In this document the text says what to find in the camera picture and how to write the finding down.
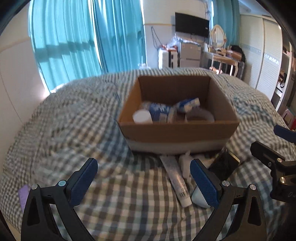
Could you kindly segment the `pale blue oval object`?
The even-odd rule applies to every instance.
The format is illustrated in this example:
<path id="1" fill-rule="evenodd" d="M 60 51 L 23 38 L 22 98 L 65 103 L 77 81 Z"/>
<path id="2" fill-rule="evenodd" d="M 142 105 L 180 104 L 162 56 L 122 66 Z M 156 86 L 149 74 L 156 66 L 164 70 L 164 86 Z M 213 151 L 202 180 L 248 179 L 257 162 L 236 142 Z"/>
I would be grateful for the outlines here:
<path id="1" fill-rule="evenodd" d="M 197 186 L 191 195 L 191 200 L 194 204 L 201 208 L 209 208 L 207 201 L 205 200 L 202 192 L 200 191 L 199 187 Z"/>

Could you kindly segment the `white tube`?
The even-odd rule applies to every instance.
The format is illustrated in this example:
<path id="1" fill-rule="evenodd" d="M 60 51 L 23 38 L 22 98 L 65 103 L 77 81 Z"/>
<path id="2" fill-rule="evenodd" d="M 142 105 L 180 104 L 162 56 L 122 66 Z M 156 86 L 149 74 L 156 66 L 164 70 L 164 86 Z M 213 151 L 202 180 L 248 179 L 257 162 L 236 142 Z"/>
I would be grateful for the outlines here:
<path id="1" fill-rule="evenodd" d="M 163 163 L 181 206 L 186 208 L 192 205 L 189 191 L 175 156 L 161 155 L 160 160 Z"/>

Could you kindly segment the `white plush toy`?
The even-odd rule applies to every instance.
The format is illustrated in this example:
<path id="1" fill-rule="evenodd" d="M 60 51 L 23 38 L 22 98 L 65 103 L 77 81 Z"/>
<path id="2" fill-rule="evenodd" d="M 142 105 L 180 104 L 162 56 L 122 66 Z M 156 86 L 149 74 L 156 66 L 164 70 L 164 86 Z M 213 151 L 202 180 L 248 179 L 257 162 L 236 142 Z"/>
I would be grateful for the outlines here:
<path id="1" fill-rule="evenodd" d="M 181 168 L 182 176 L 184 179 L 189 178 L 191 175 L 190 164 L 192 160 L 193 160 L 193 157 L 191 156 L 190 151 L 186 152 L 185 154 L 182 154 L 179 157 L 179 166 Z"/>

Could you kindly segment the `blue Vinda tissue pack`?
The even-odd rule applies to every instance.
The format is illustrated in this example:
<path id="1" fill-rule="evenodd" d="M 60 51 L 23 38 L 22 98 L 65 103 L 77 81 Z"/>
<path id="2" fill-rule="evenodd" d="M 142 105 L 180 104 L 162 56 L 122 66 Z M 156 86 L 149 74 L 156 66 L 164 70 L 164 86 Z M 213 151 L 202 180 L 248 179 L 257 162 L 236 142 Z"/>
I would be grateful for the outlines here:
<path id="1" fill-rule="evenodd" d="M 199 98 L 189 98 L 176 104 L 176 110 L 179 113 L 189 113 L 193 108 L 200 106 Z"/>

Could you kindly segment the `white plastic bottle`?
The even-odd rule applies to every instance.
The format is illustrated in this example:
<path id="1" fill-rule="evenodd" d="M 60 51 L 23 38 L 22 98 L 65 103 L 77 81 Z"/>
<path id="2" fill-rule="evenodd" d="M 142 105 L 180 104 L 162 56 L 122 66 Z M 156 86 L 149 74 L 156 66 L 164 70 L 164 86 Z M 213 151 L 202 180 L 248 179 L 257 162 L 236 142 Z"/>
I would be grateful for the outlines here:
<path id="1" fill-rule="evenodd" d="M 151 113 L 148 110 L 140 109 L 137 110 L 133 115 L 132 119 L 136 124 L 149 124 L 153 123 Z"/>

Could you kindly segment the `black flat object on bed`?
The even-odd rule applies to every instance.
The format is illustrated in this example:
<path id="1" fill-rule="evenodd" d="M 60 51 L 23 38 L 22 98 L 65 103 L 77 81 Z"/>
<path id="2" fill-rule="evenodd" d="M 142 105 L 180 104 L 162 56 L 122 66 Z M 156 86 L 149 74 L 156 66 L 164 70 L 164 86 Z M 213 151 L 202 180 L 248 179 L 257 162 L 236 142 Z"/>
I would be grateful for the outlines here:
<path id="1" fill-rule="evenodd" d="M 213 172 L 220 181 L 227 180 L 235 169 L 239 166 L 240 160 L 231 151 L 224 150 L 221 152 L 208 170 Z"/>

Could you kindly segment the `white louvered wardrobe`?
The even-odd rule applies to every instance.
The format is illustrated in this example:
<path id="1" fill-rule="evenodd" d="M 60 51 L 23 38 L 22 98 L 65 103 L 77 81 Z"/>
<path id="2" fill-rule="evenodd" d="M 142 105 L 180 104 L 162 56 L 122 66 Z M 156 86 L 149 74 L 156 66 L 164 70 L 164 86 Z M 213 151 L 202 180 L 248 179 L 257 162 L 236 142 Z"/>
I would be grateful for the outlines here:
<path id="1" fill-rule="evenodd" d="M 272 99 L 282 61 L 282 31 L 264 16 L 240 16 L 240 43 L 245 54 L 243 81 Z"/>

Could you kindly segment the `round tape roll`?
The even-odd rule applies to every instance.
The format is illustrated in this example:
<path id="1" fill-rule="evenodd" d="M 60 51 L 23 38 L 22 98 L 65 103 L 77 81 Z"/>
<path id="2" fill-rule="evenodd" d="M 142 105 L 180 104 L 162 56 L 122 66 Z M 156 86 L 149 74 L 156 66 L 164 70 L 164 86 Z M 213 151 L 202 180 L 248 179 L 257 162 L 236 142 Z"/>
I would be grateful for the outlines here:
<path id="1" fill-rule="evenodd" d="M 191 109 L 188 113 L 186 113 L 186 119 L 189 120 L 203 120 L 203 121 L 209 121 L 213 123 L 215 121 L 215 118 L 213 114 L 210 113 L 210 111 L 196 107 Z"/>

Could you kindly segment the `wooden chair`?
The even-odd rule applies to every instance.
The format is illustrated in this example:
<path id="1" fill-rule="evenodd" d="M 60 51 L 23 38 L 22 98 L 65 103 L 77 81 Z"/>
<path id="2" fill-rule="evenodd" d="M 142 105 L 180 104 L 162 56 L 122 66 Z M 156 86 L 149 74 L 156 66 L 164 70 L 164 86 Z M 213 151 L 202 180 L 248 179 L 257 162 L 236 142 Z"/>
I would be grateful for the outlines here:
<path id="1" fill-rule="evenodd" d="M 231 68 L 230 68 L 230 76 L 234 76 L 236 77 L 237 76 L 237 73 L 238 73 L 238 61 L 237 60 L 234 60 L 232 58 L 229 58 L 229 57 L 225 57 L 225 56 L 221 56 L 221 55 L 218 55 L 218 54 L 211 54 L 211 66 L 213 67 L 213 62 L 216 61 L 216 62 L 219 62 L 219 68 L 218 68 L 218 71 L 220 72 L 221 71 L 221 68 L 222 68 L 222 64 L 227 64 L 227 65 L 230 65 Z"/>

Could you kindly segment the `grey checked bed quilt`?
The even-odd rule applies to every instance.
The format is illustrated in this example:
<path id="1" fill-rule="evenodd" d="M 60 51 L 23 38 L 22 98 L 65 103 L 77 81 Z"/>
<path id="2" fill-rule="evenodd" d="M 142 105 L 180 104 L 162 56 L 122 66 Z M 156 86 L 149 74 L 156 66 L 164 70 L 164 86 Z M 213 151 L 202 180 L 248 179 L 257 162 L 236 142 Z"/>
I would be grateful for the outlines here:
<path id="1" fill-rule="evenodd" d="M 15 229 L 22 226 L 18 191 L 37 183 L 53 186 L 80 169 L 89 157 L 98 173 L 75 208 L 95 240 L 192 240 L 211 209 L 183 208 L 156 155 L 133 154 L 119 130 L 117 118 L 140 75 L 201 75 L 201 68 L 133 70 L 69 82 L 49 95 L 16 135 L 1 174 L 1 211 Z M 260 141 L 287 160 L 295 146 L 273 132 L 284 125 L 268 98 L 238 78 L 213 75 L 240 119 L 227 148 L 241 163 L 230 183 L 255 184 L 264 209 L 267 238 L 272 239 L 289 217 L 287 206 L 271 199 L 269 169 L 250 152 Z"/>

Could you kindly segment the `brown cardboard box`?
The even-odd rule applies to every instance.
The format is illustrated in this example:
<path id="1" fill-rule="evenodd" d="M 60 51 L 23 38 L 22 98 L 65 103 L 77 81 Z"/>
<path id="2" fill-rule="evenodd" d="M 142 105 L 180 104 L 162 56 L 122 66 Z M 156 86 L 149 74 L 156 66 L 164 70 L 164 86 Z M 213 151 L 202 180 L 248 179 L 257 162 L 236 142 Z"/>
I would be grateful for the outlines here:
<path id="1" fill-rule="evenodd" d="M 145 101 L 173 106 L 189 98 L 198 98 L 201 107 L 213 114 L 214 121 L 200 117 L 185 121 L 182 114 L 172 123 L 133 120 L 133 114 Z M 174 155 L 222 149 L 236 131 L 239 118 L 213 77 L 140 76 L 117 122 L 131 150 Z"/>

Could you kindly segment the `oval vanity mirror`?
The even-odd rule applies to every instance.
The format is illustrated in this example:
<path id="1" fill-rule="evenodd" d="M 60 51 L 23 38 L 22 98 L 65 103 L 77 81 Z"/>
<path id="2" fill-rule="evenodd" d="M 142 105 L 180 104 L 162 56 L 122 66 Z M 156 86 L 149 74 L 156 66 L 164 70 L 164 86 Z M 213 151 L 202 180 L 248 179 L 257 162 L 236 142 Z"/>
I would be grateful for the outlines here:
<path id="1" fill-rule="evenodd" d="M 226 34 L 220 25 L 215 25 L 210 32 L 210 44 L 213 48 L 223 48 L 227 42 Z"/>

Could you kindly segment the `small silver refrigerator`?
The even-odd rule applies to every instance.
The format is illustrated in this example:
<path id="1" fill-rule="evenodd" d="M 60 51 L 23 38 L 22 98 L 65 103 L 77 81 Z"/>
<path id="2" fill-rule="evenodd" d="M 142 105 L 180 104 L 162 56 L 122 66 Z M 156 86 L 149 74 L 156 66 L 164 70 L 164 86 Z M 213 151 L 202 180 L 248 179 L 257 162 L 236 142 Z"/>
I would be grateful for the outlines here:
<path id="1" fill-rule="evenodd" d="M 179 66 L 184 67 L 200 67 L 201 47 L 192 43 L 180 43 L 179 51 Z"/>

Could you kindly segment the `teal right curtain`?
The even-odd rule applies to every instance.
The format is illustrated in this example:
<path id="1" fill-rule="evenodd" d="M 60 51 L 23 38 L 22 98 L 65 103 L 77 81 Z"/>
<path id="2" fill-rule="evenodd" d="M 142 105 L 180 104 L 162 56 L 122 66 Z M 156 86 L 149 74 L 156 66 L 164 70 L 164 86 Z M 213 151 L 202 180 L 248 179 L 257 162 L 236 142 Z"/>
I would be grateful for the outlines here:
<path id="1" fill-rule="evenodd" d="M 226 46 L 239 45 L 240 11 L 238 0 L 213 1 L 213 24 L 219 25 L 226 34 Z"/>

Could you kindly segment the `water bottle blue label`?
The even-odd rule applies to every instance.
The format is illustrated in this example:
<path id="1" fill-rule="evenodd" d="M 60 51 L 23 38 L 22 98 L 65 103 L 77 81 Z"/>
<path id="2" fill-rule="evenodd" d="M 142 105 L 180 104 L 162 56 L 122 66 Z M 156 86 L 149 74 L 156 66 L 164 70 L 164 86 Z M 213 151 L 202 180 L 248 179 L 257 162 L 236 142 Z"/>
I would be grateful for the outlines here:
<path id="1" fill-rule="evenodd" d="M 153 122 L 172 123 L 175 120 L 177 110 L 174 106 L 145 101 L 140 109 L 148 110 Z"/>

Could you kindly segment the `white suitcase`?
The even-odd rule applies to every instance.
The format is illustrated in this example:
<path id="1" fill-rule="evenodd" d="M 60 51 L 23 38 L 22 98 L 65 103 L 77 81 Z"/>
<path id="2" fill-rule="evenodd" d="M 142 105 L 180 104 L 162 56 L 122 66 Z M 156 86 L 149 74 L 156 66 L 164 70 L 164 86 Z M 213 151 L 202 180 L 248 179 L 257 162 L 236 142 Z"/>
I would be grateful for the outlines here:
<path id="1" fill-rule="evenodd" d="M 158 50 L 158 68 L 177 68 L 178 67 L 178 52 L 174 49 Z"/>

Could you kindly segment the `teal window curtain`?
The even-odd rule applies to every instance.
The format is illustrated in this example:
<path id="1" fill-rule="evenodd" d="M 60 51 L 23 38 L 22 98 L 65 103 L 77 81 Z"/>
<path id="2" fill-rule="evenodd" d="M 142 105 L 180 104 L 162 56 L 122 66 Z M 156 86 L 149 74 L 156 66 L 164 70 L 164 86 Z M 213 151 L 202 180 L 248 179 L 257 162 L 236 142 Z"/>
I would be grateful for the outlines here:
<path id="1" fill-rule="evenodd" d="M 31 1 L 29 33 L 49 91 L 146 62 L 140 1 Z"/>

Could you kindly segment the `black wall television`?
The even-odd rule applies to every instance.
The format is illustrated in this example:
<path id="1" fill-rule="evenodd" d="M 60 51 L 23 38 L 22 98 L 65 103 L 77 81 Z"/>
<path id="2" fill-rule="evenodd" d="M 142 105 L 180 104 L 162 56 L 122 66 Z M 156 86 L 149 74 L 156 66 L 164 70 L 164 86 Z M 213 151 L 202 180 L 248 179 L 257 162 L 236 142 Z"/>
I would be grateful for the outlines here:
<path id="1" fill-rule="evenodd" d="M 197 16 L 175 13 L 175 30 L 204 38 L 209 36 L 209 20 Z"/>

